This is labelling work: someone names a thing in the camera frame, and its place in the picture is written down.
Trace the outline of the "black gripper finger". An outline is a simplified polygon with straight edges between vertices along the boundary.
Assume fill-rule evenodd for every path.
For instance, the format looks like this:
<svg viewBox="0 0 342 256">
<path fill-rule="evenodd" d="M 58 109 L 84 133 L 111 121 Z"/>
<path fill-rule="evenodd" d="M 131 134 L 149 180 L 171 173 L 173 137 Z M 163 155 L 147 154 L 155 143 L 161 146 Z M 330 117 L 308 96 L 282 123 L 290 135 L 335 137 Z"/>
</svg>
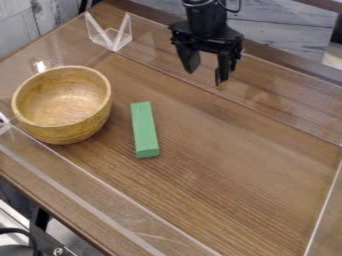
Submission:
<svg viewBox="0 0 342 256">
<path fill-rule="evenodd" d="M 215 69 L 215 84 L 220 85 L 229 79 L 229 74 L 235 71 L 237 55 L 233 50 L 223 50 L 217 53 L 217 68 Z"/>
<path fill-rule="evenodd" d="M 184 70 L 193 73 L 200 64 L 199 47 L 196 44 L 176 43 L 176 52 Z"/>
</svg>

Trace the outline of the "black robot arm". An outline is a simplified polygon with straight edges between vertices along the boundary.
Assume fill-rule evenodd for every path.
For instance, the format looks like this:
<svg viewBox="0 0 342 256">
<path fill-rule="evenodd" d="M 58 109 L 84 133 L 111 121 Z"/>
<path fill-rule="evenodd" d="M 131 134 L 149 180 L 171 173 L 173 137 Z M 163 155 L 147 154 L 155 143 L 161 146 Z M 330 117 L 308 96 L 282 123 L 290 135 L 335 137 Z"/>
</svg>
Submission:
<svg viewBox="0 0 342 256">
<path fill-rule="evenodd" d="M 229 9 L 225 0 L 181 0 L 187 19 L 168 25 L 171 44 L 188 73 L 193 73 L 200 65 L 200 52 L 215 54 L 215 84 L 220 85 L 229 79 L 236 62 L 243 55 L 244 36 L 227 25 L 227 13 L 237 13 Z"/>
</svg>

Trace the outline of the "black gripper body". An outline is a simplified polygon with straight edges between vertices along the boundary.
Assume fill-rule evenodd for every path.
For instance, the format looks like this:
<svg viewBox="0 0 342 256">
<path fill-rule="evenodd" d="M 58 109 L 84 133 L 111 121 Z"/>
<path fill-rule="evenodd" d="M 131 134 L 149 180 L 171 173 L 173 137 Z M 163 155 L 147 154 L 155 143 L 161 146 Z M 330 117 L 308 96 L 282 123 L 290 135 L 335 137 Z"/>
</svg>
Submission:
<svg viewBox="0 0 342 256">
<path fill-rule="evenodd" d="M 221 25 L 212 34 L 195 33 L 185 21 L 168 25 L 171 31 L 171 44 L 180 54 L 204 51 L 217 54 L 224 49 L 236 54 L 243 51 L 244 36 L 228 25 Z"/>
</svg>

